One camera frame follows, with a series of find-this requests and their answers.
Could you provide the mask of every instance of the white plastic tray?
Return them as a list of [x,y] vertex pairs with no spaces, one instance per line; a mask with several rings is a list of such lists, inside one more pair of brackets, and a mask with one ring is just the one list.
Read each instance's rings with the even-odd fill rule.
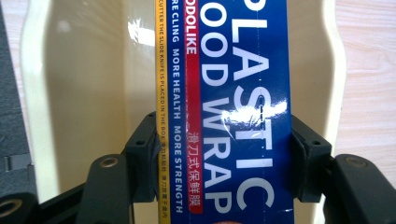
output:
[[[333,145],[346,77],[334,5],[288,2],[292,113]],[[153,1],[31,1],[21,58],[41,202],[84,182],[155,110],[153,30]],[[296,204],[296,223],[323,223],[320,206]],[[155,203],[136,213],[157,222]]]

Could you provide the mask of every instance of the glossy packaging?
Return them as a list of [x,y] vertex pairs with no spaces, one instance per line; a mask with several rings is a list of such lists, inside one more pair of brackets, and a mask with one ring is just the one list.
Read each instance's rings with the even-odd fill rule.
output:
[[157,1],[161,223],[293,223],[286,1]]

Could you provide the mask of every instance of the gray surface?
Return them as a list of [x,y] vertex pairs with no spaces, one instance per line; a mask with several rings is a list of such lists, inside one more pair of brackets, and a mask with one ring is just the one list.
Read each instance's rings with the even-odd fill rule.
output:
[[29,178],[27,168],[6,172],[5,157],[26,153],[29,147],[0,2],[0,197],[16,192],[35,193],[34,179]]

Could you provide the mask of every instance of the black mount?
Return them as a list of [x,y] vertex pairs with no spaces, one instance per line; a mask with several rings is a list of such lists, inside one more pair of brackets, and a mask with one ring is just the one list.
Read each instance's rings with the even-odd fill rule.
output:
[[[93,162],[87,182],[38,204],[30,193],[0,199],[0,223],[134,223],[133,203],[158,194],[155,112],[148,114],[120,155]],[[396,223],[396,190],[364,158],[331,156],[332,146],[292,117],[291,191],[302,203],[326,197],[326,223]]]

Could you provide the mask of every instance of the metal screw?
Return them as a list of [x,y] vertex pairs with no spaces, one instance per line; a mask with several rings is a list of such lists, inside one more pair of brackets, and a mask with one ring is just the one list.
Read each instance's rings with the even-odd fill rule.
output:
[[0,203],[0,217],[7,217],[22,206],[21,199],[10,199]]
[[110,158],[105,158],[104,160],[102,160],[100,162],[100,166],[102,166],[103,168],[109,168],[109,167],[115,166],[117,163],[119,163],[119,160],[117,158],[110,157]]
[[367,166],[365,161],[362,161],[356,157],[346,157],[346,162],[359,168]]

